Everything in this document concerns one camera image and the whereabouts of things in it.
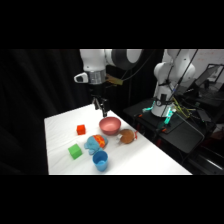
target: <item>light blue cup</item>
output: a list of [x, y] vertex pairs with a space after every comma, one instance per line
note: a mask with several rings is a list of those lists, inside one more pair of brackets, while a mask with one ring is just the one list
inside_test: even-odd
[[96, 166], [96, 168], [103, 172], [107, 169], [108, 165], [108, 155], [104, 151], [99, 151], [93, 156], [93, 162]]

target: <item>cup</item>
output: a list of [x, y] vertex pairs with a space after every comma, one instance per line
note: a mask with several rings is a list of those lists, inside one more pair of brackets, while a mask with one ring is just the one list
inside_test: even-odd
[[97, 170], [103, 172], [107, 169], [108, 165], [108, 155], [104, 151], [99, 151], [93, 156], [93, 163], [95, 164]]

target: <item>orange block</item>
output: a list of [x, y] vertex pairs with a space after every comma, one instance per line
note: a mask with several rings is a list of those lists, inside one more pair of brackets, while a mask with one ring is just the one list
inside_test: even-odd
[[86, 134], [85, 125], [78, 125], [77, 126], [77, 133], [78, 133], [78, 135], [85, 135]]

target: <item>white table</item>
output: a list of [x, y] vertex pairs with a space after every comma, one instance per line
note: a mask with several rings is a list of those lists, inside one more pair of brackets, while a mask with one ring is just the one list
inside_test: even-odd
[[[108, 116], [118, 117], [111, 111]], [[96, 111], [94, 105], [45, 119], [50, 175], [191, 175], [139, 133], [138, 140], [129, 145], [118, 144], [116, 136], [107, 136], [109, 143], [105, 151], [109, 164], [105, 172], [99, 172], [92, 162], [92, 156], [84, 149], [84, 143], [91, 135], [103, 134], [99, 128], [101, 119], [102, 112]], [[119, 119], [121, 129], [132, 129]], [[81, 124], [85, 124], [87, 133], [78, 136], [76, 128]], [[75, 144], [79, 145], [83, 155], [73, 160], [68, 148]]]

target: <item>red bowl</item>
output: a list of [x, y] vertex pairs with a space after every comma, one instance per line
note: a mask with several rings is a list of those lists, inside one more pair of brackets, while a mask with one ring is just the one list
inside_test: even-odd
[[115, 135], [120, 130], [121, 121], [116, 117], [106, 117], [99, 125], [105, 135]]

